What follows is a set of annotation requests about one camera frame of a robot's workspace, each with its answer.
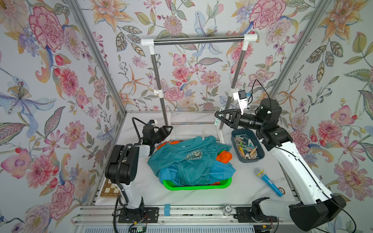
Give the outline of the teal embroidered t-shirt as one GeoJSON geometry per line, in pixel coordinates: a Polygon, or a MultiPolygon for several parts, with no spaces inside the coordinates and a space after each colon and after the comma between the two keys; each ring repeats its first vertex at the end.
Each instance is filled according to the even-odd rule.
{"type": "Polygon", "coordinates": [[[178,144],[166,144],[151,155],[148,165],[158,178],[161,169],[176,165],[181,173],[189,174],[193,169],[198,175],[207,175],[216,161],[218,153],[230,151],[230,145],[218,143],[214,136],[202,140],[200,136],[181,141],[178,144]]]}

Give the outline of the orange garment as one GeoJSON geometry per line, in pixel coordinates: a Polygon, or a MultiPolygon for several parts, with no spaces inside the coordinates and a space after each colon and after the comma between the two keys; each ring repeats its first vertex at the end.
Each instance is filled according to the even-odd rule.
{"type": "MultiPolygon", "coordinates": [[[[168,141],[168,142],[164,142],[164,143],[158,145],[156,148],[157,148],[157,150],[160,150],[166,144],[175,145],[175,144],[178,144],[180,142],[181,141],[168,141]]],[[[232,159],[232,157],[233,156],[232,156],[232,154],[230,152],[223,150],[220,153],[218,153],[216,161],[219,161],[221,163],[227,164],[228,162],[230,162],[230,160],[232,159]]]]}

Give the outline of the blue garment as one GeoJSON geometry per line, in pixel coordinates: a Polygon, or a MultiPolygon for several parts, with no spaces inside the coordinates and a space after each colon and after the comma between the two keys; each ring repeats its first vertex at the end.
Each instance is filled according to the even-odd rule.
{"type": "Polygon", "coordinates": [[[193,169],[187,175],[184,171],[179,171],[176,165],[171,165],[168,168],[161,169],[158,173],[158,178],[161,183],[163,181],[171,181],[177,186],[201,186],[210,185],[223,180],[232,178],[236,170],[230,163],[224,164],[215,161],[207,175],[198,175],[193,169]]]}

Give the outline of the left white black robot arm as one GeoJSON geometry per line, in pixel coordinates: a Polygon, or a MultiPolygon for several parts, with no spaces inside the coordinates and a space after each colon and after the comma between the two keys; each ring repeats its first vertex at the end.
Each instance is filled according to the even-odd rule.
{"type": "Polygon", "coordinates": [[[115,145],[105,168],[105,178],[119,189],[116,206],[120,206],[121,210],[115,210],[114,214],[128,221],[142,219],[146,213],[143,197],[134,182],[139,159],[151,156],[156,145],[162,143],[173,130],[172,126],[158,127],[154,120],[145,123],[133,117],[132,123],[138,143],[115,145]]]}

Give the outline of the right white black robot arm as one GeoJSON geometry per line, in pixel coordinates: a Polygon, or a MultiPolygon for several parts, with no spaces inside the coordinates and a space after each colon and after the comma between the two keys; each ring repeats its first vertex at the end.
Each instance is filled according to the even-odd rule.
{"type": "Polygon", "coordinates": [[[272,201],[268,197],[252,202],[251,217],[255,221],[275,216],[291,220],[308,232],[331,222],[344,210],[346,201],[334,195],[315,175],[299,153],[293,138],[278,125],[282,108],[276,100],[263,99],[254,114],[245,113],[249,97],[245,90],[233,90],[240,108],[220,110],[215,117],[232,129],[255,130],[256,137],[279,162],[292,182],[299,201],[272,201]]]}

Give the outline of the dark teal clothespin bin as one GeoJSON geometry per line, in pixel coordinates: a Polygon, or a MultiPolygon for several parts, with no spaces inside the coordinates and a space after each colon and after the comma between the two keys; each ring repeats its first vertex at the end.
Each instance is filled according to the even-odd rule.
{"type": "Polygon", "coordinates": [[[233,130],[231,141],[237,157],[242,163],[253,163],[265,157],[265,152],[252,130],[233,130]]]}

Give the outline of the blue toy microphone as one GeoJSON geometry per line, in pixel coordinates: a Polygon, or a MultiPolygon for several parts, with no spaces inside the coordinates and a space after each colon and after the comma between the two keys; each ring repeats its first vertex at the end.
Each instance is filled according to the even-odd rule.
{"type": "Polygon", "coordinates": [[[278,187],[271,181],[271,179],[267,176],[265,171],[261,168],[256,168],[254,170],[255,175],[262,179],[279,197],[283,196],[283,193],[278,189],[278,187]]]}

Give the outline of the wooden chessboard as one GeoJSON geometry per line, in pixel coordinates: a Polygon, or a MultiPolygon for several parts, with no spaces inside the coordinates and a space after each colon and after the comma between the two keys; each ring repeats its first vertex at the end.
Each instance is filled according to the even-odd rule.
{"type": "Polygon", "coordinates": [[[119,189],[115,183],[112,183],[110,179],[105,179],[103,182],[100,197],[102,198],[116,198],[119,195],[119,189]]]}

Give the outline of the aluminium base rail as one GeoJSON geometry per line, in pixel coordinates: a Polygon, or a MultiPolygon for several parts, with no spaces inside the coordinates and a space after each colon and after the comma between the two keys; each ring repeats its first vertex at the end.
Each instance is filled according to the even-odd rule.
{"type": "Polygon", "coordinates": [[[270,217],[262,222],[237,214],[231,205],[156,205],[146,217],[122,221],[112,206],[89,206],[72,218],[75,233],[298,233],[289,220],[270,217]]]}

